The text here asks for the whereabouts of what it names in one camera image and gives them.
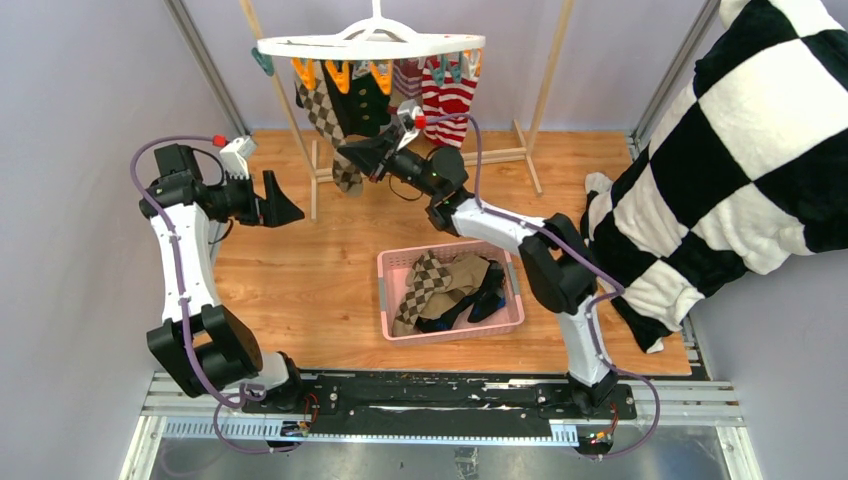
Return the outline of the black grey sock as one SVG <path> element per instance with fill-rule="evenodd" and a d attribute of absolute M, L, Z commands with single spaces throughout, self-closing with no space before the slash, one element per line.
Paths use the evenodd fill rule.
<path fill-rule="evenodd" d="M 478 290 L 471 296 L 471 310 L 467 321 L 478 324 L 497 312 L 506 304 L 503 285 L 505 271 L 497 261 L 490 260 Z"/>

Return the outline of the argyle brown sock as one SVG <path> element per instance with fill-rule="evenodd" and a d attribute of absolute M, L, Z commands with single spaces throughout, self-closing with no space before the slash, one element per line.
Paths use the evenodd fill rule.
<path fill-rule="evenodd" d="M 432 250 L 427 250 L 419 256 L 407 275 L 407 291 L 394 317 L 392 335 L 404 337 L 413 334 L 416 323 L 431 298 L 437 293 L 445 293 L 452 280 L 447 267 Z"/>
<path fill-rule="evenodd" d="M 363 193 L 362 174 L 353 163 L 338 153 L 338 148 L 344 146 L 346 140 L 332 105 L 329 85 L 317 60 L 310 60 L 308 66 L 313 68 L 314 87 L 308 88 L 306 81 L 295 73 L 296 103 L 305 110 L 309 122 L 333 148 L 331 175 L 334 184 L 348 197 L 359 197 Z"/>

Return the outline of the pink plastic basket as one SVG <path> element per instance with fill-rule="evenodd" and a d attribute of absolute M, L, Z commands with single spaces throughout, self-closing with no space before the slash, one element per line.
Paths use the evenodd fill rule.
<path fill-rule="evenodd" d="M 395 345 L 506 334 L 525 313 L 512 255 L 482 241 L 377 257 L 383 336 Z"/>

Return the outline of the black blue sock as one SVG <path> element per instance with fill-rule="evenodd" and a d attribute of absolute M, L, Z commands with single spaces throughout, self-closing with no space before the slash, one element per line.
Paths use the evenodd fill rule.
<path fill-rule="evenodd" d="M 415 328 L 422 333 L 448 331 L 453 329 L 459 316 L 466 310 L 470 311 L 467 321 L 476 324 L 491 316 L 499 307 L 500 300 L 467 296 L 436 319 L 419 317 Z"/>

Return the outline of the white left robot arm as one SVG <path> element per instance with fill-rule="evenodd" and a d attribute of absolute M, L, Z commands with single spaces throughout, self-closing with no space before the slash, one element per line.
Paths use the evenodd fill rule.
<path fill-rule="evenodd" d="M 254 191 L 247 161 L 257 148 L 249 135 L 208 143 L 220 179 L 203 179 L 192 142 L 200 136 L 174 135 L 141 146 L 129 164 L 141 195 L 139 209 L 158 241 L 165 284 L 161 324 L 146 334 L 149 351 L 182 392 L 210 395 L 220 405 L 247 405 L 293 413 L 306 400 L 295 362 L 281 351 L 264 351 L 250 328 L 221 301 L 214 278 L 213 223 L 281 227 L 305 214 L 279 187 L 275 174 L 262 173 L 264 195 Z"/>

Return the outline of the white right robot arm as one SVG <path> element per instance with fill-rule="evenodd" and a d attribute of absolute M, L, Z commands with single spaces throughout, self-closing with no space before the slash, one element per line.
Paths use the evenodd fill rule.
<path fill-rule="evenodd" d="M 429 197 L 426 212 L 437 230 L 519 256 L 534 298 L 559 323 L 573 408 L 592 418 L 609 407 L 618 375 L 597 321 L 600 271 L 567 216 L 529 217 L 484 202 L 466 188 L 469 175 L 454 148 L 441 148 L 426 159 L 397 140 L 372 138 L 361 168 L 372 181 L 390 174 Z"/>

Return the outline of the white round sock hanger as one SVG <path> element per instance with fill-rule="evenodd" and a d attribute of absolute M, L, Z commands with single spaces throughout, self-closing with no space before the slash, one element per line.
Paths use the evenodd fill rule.
<path fill-rule="evenodd" d="M 334 60 L 395 60 L 428 57 L 481 49 L 483 35 L 419 33 L 382 15 L 381 3 L 371 3 L 372 15 L 331 35 L 299 35 L 261 38 L 257 50 L 263 55 Z"/>

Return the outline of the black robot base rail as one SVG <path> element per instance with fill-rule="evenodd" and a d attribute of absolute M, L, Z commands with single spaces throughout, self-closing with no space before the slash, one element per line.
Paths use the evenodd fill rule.
<path fill-rule="evenodd" d="M 601 431 L 637 416 L 632 389 L 606 384 L 599 398 L 565 377 L 444 372 L 305 375 L 297 394 L 279 388 L 241 407 L 247 414 L 292 415 L 310 433 L 379 441 L 534 441 L 580 444 L 553 430 L 586 421 Z"/>

